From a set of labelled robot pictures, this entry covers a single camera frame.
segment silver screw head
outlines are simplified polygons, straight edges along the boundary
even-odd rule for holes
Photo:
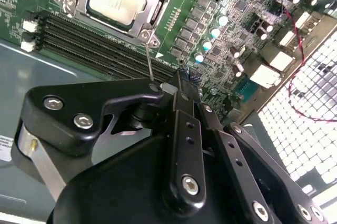
[[[258,203],[257,201],[253,202],[253,209],[256,215],[263,220],[264,222],[267,222],[269,220],[268,212],[265,209],[263,205]]]
[[[73,6],[76,3],[76,0],[66,0],[67,5]]]
[[[74,124],[81,129],[89,129],[93,126],[94,122],[89,115],[80,113],[75,116]]]
[[[58,98],[46,98],[43,101],[43,104],[47,109],[53,110],[53,111],[60,110],[64,106],[63,102]]]
[[[324,221],[324,216],[321,214],[321,212],[318,211],[317,208],[311,207],[311,210],[320,221]]]
[[[299,208],[301,215],[302,215],[307,221],[311,221],[311,215],[310,215],[310,213],[309,213],[303,206],[301,206],[300,204],[297,205],[297,207]]]
[[[185,177],[183,177],[182,183],[183,183],[184,189],[189,194],[197,195],[197,193],[199,192],[199,186],[193,178],[191,178],[189,176],[185,176]]]
[[[235,132],[237,132],[237,133],[242,133],[241,129],[240,129],[237,125],[233,126],[233,129],[234,129]]]
[[[213,112],[212,108],[210,108],[208,105],[205,105],[205,109],[206,109],[206,111],[208,111],[208,112]]]

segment chip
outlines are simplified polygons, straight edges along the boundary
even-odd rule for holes
[[[221,48],[219,48],[218,46],[215,46],[212,50],[212,54],[214,55],[220,55],[221,54]]]
[[[207,8],[211,0],[197,0],[196,3],[203,8]]]
[[[242,34],[240,35],[240,39],[243,40],[243,41],[245,41],[247,37],[248,37],[248,35],[245,34],[245,33],[242,33]]]
[[[187,29],[181,29],[181,31],[180,31],[180,37],[181,38],[189,40],[191,38],[191,36],[192,36],[192,32],[190,32]]]
[[[194,7],[191,11],[191,14],[193,17],[199,20],[204,14],[204,12],[201,9]]]
[[[181,38],[177,38],[174,43],[177,47],[184,49],[187,45],[187,42],[182,40]]]
[[[216,74],[215,74],[215,77],[216,78],[222,78],[224,76],[224,73],[218,71]]]
[[[238,1],[235,5],[239,11],[244,11],[246,9],[246,3],[244,1]]]
[[[179,49],[176,49],[174,47],[171,49],[171,54],[174,55],[175,57],[180,57],[181,53],[182,52]]]
[[[191,29],[191,30],[194,30],[197,26],[198,22],[197,21],[194,21],[193,19],[191,18],[188,18],[185,25],[188,29]]]

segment mounting hole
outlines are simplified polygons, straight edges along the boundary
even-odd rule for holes
[[[186,141],[191,145],[194,144],[194,140],[191,137],[186,137]]]
[[[242,162],[241,162],[240,160],[236,159],[235,162],[236,162],[236,164],[239,165],[240,167],[243,166],[243,164],[242,164]]]
[[[191,123],[186,123],[186,126],[188,127],[188,128],[190,128],[190,129],[193,129],[194,128],[194,125],[193,124],[191,124]]]

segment cable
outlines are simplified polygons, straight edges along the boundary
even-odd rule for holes
[[[298,39],[298,42],[299,42],[299,49],[301,51],[301,65],[300,67],[293,73],[293,75],[291,76],[291,79],[290,79],[290,82],[289,82],[289,87],[288,87],[288,97],[289,97],[289,105],[291,106],[291,108],[297,113],[299,114],[300,116],[303,116],[307,119],[310,119],[310,120],[313,120],[313,121],[316,121],[316,122],[327,122],[327,123],[331,123],[331,122],[337,122],[337,120],[325,120],[325,119],[318,119],[318,118],[313,118],[311,116],[307,116],[305,115],[303,112],[299,111],[294,105],[293,103],[291,102],[291,96],[292,96],[292,87],[293,87],[293,81],[294,79],[296,78],[296,76],[298,75],[298,73],[301,71],[301,69],[305,66],[305,54],[304,54],[304,48],[303,48],[303,45],[302,45],[302,38],[301,36],[299,35],[299,30],[298,28],[296,27],[296,21],[294,20],[294,18],[292,17],[292,15],[290,14],[290,12],[287,10],[287,9],[283,9],[284,12],[286,13],[287,17],[289,19],[292,20],[293,22],[293,25],[294,25],[294,32],[295,32],[295,35],[296,35],[296,38]]]

